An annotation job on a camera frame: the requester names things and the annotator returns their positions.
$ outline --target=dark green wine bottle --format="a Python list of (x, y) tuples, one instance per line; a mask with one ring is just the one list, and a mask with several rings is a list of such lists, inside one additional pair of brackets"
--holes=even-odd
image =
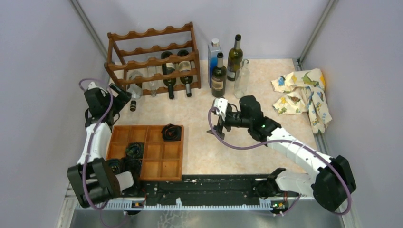
[(240, 48), (240, 38), (240, 34), (235, 36), (234, 48), (231, 48), (228, 54), (227, 79), (230, 81), (235, 81), (235, 73), (240, 68), (240, 63), (242, 62), (243, 52)]
[(211, 77), (211, 93), (214, 97), (223, 97), (225, 94), (225, 84), (227, 79), (227, 69), (224, 66), (224, 55), (222, 52), (217, 54), (217, 66), (213, 69)]
[[(172, 52), (165, 51), (161, 54), (161, 59), (168, 58), (170, 55), (172, 55)], [(175, 63), (166, 63), (166, 64), (164, 63), (162, 64), (162, 68), (163, 68), (163, 75), (171, 74), (176, 69)], [(173, 95), (173, 86), (176, 84), (176, 78), (164, 79), (163, 83), (168, 87), (169, 99), (174, 99), (175, 96)]]
[[(180, 50), (178, 52), (178, 56), (187, 56), (189, 52), (187, 50)], [(179, 63), (179, 72), (188, 72), (192, 70), (192, 66), (189, 61), (182, 61)], [(186, 96), (191, 97), (192, 96), (192, 91), (190, 88), (190, 84), (193, 81), (193, 76), (186, 76), (186, 77), (181, 77), (181, 82), (185, 85), (186, 87)]]

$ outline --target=crumpled cloth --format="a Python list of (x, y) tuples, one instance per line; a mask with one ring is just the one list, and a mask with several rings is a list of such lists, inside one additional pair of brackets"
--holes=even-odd
[(279, 115), (308, 112), (313, 133), (323, 133), (332, 120), (320, 69), (295, 71), (271, 81), (276, 92), (287, 93), (273, 107)]

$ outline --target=table surface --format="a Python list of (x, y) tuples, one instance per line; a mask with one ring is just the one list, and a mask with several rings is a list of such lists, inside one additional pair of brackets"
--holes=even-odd
[[(184, 90), (176, 91), (174, 100), (170, 100), (167, 93), (158, 94), (156, 97), (143, 96), (137, 101), (135, 112), (129, 110), (130, 104), (123, 108), (116, 125), (183, 125), (185, 136), (182, 174), (271, 173), (278, 167), (304, 172), (273, 149), (261, 146), (248, 151), (237, 151), (223, 145), (214, 135), (206, 133), (210, 129), (207, 116), (214, 97), (211, 95), (207, 80), (207, 61), (201, 60), (200, 66), (202, 87), (193, 89), (192, 97), (186, 97)], [(264, 115), (277, 121), (290, 134), (316, 149), (306, 113), (279, 116), (272, 107), (283, 94), (274, 92), (270, 81), (294, 71), (292, 60), (251, 59), (249, 70), (247, 94), (256, 97)], [(116, 75), (122, 78), (122, 71), (116, 71)], [(239, 100), (233, 95), (233, 88), (234, 83), (227, 81), (225, 98), (230, 104), (239, 107)], [(216, 123), (217, 119), (217, 116), (212, 115), (213, 123)], [(246, 129), (232, 128), (230, 132), (224, 132), (225, 141), (232, 145), (250, 146), (257, 143)]]

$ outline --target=yellow patterned fabric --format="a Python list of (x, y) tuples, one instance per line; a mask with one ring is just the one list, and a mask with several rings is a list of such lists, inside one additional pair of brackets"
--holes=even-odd
[(273, 107), (279, 115), (308, 112), (313, 133), (323, 133), (332, 120), (320, 69), (295, 71), (271, 81), (276, 92), (287, 93)]

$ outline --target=silver bottle cap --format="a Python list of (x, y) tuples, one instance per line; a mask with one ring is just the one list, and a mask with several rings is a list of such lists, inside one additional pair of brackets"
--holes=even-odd
[(218, 40), (217, 38), (214, 38), (211, 40), (211, 45), (213, 47), (218, 47), (219, 43), (220, 43), (220, 40)]

